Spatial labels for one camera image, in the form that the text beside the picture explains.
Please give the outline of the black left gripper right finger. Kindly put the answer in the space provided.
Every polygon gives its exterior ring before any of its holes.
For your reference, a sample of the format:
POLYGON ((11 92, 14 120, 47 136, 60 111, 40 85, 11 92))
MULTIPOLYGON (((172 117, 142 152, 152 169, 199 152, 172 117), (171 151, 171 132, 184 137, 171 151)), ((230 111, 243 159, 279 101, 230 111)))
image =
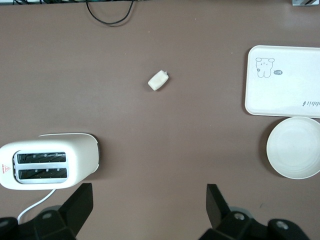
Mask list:
POLYGON ((231 210, 216 184, 206 186, 205 206, 211 228, 198 240, 311 240, 292 221, 274 218, 263 225, 242 210, 231 210))

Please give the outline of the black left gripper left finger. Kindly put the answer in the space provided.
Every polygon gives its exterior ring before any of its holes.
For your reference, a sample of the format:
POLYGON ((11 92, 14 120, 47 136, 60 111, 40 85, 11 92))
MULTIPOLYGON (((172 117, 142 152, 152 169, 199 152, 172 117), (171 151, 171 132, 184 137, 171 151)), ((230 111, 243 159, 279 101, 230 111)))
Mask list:
POLYGON ((0 240, 77 240, 93 206, 93 186, 83 183, 64 204, 48 207, 25 223, 0 218, 0 240))

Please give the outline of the small white bun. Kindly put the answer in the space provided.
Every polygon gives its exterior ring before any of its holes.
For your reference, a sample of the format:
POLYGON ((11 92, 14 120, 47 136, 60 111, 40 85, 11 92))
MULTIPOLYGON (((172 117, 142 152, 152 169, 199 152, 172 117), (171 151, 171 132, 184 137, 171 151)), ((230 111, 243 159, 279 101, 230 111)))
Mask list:
POLYGON ((153 91, 157 91, 167 82, 168 79, 168 73, 164 70, 160 70, 148 81, 147 84, 153 91))

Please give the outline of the round cream plate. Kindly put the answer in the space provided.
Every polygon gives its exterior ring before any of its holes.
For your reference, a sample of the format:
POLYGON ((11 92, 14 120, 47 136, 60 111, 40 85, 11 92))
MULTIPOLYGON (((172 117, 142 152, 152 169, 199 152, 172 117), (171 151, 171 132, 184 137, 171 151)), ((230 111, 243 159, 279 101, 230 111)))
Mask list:
POLYGON ((320 123, 290 117, 271 131, 266 143, 270 165, 280 175, 302 180, 320 173, 320 123))

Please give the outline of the white tray with bear print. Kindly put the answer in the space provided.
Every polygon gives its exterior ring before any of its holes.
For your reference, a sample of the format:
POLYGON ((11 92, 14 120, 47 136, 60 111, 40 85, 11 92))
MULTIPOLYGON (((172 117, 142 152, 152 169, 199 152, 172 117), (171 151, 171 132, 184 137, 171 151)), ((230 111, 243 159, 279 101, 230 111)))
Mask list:
POLYGON ((244 107, 256 116, 320 119, 320 47, 254 46, 244 107))

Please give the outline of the white two-slot toaster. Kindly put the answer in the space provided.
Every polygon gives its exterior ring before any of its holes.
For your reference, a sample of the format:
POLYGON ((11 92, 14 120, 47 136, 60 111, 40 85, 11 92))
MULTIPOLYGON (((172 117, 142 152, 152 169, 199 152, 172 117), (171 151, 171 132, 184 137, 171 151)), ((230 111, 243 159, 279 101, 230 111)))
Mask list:
POLYGON ((43 134, 0 148, 0 185, 10 190, 72 187, 99 168, 98 140, 88 133, 43 134))

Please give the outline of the grey metal bracket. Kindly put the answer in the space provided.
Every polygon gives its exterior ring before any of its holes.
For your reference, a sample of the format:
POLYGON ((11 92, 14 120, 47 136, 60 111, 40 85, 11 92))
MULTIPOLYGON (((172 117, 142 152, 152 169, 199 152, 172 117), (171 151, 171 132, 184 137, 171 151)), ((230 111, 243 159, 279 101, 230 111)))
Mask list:
POLYGON ((320 0, 291 0, 291 3, 295 7, 309 7, 309 6, 318 6, 320 0))

